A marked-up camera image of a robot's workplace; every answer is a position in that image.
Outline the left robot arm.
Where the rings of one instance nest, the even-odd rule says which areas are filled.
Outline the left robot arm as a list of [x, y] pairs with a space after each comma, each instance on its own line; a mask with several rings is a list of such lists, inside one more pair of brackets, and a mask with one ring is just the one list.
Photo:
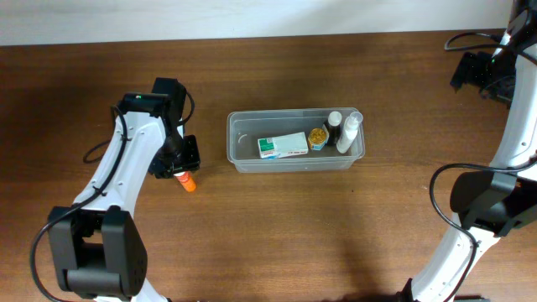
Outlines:
[[61, 290], [93, 301], [164, 301], [147, 279], [148, 254], [133, 217], [147, 174], [172, 179], [200, 167], [185, 134], [193, 100], [176, 79], [149, 94], [127, 93], [112, 107], [114, 130], [95, 174], [72, 206], [56, 206], [40, 231], [49, 238]]

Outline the dark bottle white cap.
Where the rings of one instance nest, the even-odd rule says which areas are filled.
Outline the dark bottle white cap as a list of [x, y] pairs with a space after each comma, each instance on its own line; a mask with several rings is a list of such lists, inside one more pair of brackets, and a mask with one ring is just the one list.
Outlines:
[[341, 136], [342, 114], [339, 111], [332, 111], [323, 123], [326, 132], [326, 146], [335, 146]]

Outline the small jar gold lid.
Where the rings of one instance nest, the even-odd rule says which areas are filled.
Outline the small jar gold lid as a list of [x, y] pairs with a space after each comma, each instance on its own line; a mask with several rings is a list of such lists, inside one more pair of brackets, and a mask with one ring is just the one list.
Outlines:
[[307, 138], [311, 150], [320, 151], [327, 141], [327, 133], [323, 128], [313, 128]]

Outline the orange tablet tube white cap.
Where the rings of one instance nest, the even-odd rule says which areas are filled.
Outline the orange tablet tube white cap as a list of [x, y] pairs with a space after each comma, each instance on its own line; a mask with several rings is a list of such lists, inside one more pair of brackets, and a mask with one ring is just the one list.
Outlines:
[[174, 177], [180, 182], [185, 191], [191, 193], [196, 190], [196, 183], [190, 171], [179, 172]]

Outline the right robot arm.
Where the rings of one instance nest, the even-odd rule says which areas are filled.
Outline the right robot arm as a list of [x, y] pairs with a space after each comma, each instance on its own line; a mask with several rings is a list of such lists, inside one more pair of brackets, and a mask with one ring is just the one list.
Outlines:
[[451, 86], [478, 88], [508, 106], [502, 141], [491, 163], [463, 169], [450, 197], [452, 217], [430, 262], [395, 296], [397, 301], [454, 301], [479, 258], [513, 229], [536, 220], [536, 3], [515, 1], [502, 35], [460, 47]]

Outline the white green medicine box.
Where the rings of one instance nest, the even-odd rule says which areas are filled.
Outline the white green medicine box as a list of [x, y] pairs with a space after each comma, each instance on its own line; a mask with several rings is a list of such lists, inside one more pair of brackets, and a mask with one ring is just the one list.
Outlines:
[[309, 147], [304, 132], [260, 138], [258, 150], [261, 159], [282, 159], [308, 154]]

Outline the white spray bottle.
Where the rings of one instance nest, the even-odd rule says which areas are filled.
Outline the white spray bottle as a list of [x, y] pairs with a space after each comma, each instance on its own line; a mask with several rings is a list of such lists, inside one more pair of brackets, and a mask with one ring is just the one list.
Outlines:
[[340, 154], [344, 154], [351, 147], [356, 139], [358, 130], [362, 126], [363, 116], [360, 112], [352, 112], [343, 123], [341, 136], [336, 142], [336, 149]]

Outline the clear plastic container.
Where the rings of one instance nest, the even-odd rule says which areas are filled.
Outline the clear plastic container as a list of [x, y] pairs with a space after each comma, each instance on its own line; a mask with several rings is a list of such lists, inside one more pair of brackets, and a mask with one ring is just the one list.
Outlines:
[[241, 173], [305, 172], [348, 169], [365, 155], [363, 128], [346, 153], [327, 146], [282, 159], [262, 159], [258, 140], [293, 133], [309, 134], [334, 108], [232, 112], [227, 117], [227, 158]]

